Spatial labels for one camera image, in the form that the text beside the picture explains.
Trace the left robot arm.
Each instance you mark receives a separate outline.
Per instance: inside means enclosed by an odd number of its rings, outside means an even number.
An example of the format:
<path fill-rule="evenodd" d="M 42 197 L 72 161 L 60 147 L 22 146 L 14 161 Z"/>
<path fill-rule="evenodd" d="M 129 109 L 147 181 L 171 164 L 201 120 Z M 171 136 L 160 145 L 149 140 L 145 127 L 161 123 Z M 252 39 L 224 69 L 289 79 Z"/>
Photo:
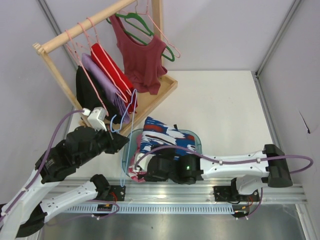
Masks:
<path fill-rule="evenodd" d="M 80 126 L 36 162 L 28 181 L 13 200 L 0 206 L 0 238 L 14 240 L 33 235 L 55 216 L 87 201 L 106 203 L 112 210 L 120 199 L 102 174 L 95 174 L 74 190 L 46 198 L 66 177 L 102 153 L 118 153 L 129 138 L 108 130 Z"/>

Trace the light blue wire hanger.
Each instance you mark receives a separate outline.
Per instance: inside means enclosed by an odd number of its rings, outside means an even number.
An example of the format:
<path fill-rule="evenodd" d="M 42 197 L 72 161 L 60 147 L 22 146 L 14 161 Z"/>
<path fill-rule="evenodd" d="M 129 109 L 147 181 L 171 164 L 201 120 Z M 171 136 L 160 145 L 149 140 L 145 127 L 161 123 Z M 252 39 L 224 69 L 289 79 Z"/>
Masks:
<path fill-rule="evenodd" d="M 125 112 L 121 118 L 121 121 L 120 121 L 120 127 L 119 129 L 114 129 L 113 128 L 113 122 L 114 122 L 114 119 L 117 115 L 114 115 L 112 118 L 111 118 L 111 121 L 110 121 L 110 124 L 109 124 L 109 128 L 110 128 L 110 131 L 111 133 L 117 133 L 117 134 L 120 134 L 120 131 L 122 130 L 122 126 L 123 126 L 123 122 L 124 122 L 124 118 L 125 118 L 125 115 L 129 113 L 129 108 L 133 105 L 133 116 L 132 116 L 132 119 L 131 119 L 131 127 L 130 127 L 130 132 L 129 132 L 129 147 L 131 145 L 131 141 L 132 141 L 132 132 L 133 132 L 133 129 L 134 129 L 134 119 L 135 119 L 135 113 L 136 113 L 136 107 L 137 107 L 137 98 L 138 98 L 138 91 L 137 89 L 134 88 L 132 94 L 131 94 L 131 99 L 130 99 L 130 102 L 128 103 L 126 109 L 125 109 Z M 127 156 L 126 158 L 126 161 L 125 161 L 125 169 L 127 169 L 128 167 L 128 163 L 129 163 L 129 157 Z M 121 187 L 124 187 L 125 186 L 125 183 L 126 183 L 126 175 L 127 175 L 127 170 L 124 171 L 124 174 L 123 172 L 120 173 L 120 178 L 119 178 L 119 183 L 120 183 L 120 186 Z"/>

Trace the blue patterned trousers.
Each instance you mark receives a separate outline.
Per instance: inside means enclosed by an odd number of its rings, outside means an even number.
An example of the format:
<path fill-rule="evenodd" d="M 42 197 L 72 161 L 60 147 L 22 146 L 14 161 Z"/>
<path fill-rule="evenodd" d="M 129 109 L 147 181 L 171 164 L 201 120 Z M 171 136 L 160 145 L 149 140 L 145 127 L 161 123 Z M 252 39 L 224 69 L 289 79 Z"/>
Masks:
<path fill-rule="evenodd" d="M 194 151 L 192 140 L 192 136 L 185 136 L 179 129 L 148 116 L 143 126 L 139 153 L 146 154 L 161 146 L 179 146 Z"/>

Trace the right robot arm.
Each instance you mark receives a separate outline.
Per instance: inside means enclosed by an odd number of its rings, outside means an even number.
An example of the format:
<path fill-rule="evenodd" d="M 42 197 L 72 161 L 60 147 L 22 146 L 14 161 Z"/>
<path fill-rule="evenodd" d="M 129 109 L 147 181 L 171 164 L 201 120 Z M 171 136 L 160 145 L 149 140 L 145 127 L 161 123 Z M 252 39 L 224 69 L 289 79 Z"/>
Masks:
<path fill-rule="evenodd" d="M 202 155 L 176 145 L 153 145 L 135 157 L 138 178 L 146 182 L 171 180 L 180 185 L 230 178 L 231 198 L 249 196 L 263 188 L 288 188 L 293 185 L 284 152 L 274 144 L 263 150 L 229 156 Z"/>

